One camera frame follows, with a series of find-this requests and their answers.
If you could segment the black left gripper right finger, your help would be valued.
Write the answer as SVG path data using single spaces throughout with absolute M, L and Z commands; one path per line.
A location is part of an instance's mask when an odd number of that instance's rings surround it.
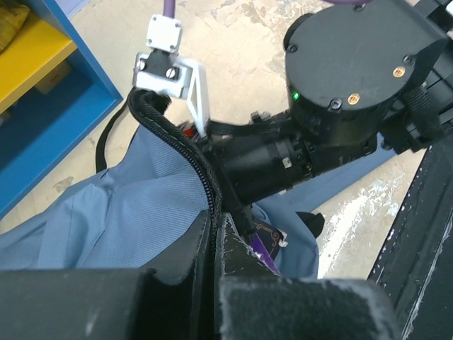
M 214 329 L 221 339 L 401 339 L 393 307 L 360 279 L 282 278 L 236 231 L 217 233 Z

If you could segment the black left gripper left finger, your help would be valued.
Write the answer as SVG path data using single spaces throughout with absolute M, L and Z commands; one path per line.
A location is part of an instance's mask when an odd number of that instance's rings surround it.
M 140 268 L 4 271 L 2 339 L 213 339 L 210 219 Z

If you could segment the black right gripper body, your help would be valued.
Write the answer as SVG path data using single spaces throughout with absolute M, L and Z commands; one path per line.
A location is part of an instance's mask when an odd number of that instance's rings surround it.
M 314 177 L 302 134 L 287 116 L 253 116 L 246 125 L 210 120 L 201 147 L 224 201 L 251 204 Z

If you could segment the purple storey treehouse book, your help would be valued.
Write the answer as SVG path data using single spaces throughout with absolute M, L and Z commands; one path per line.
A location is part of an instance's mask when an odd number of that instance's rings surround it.
M 255 255 L 276 275 L 281 276 L 280 271 L 269 255 L 267 249 L 265 248 L 264 243 L 261 241 L 260 237 L 255 233 L 251 240 L 251 248 Z

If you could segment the blue student backpack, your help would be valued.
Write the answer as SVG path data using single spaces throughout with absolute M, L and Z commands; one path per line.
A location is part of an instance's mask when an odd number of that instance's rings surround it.
M 287 245 L 274 264 L 285 278 L 316 278 L 319 248 L 298 216 L 361 179 L 394 153 L 375 153 L 253 204 Z M 137 130 L 116 166 L 68 187 L 42 213 L 1 236 L 1 269 L 138 268 L 181 237 L 208 207 L 198 175 L 176 150 Z

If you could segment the Tale of Two Cities book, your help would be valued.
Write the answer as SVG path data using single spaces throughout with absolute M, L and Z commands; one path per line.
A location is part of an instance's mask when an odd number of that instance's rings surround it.
M 281 248 L 285 248 L 287 235 L 279 229 L 264 223 L 256 222 L 256 232 L 272 260 L 275 260 Z

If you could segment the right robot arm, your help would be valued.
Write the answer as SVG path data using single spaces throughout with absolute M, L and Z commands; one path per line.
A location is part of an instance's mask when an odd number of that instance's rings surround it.
M 225 203 L 248 205 L 374 153 L 452 134 L 452 2 L 338 4 L 285 39 L 289 107 L 212 121 L 205 154 Z

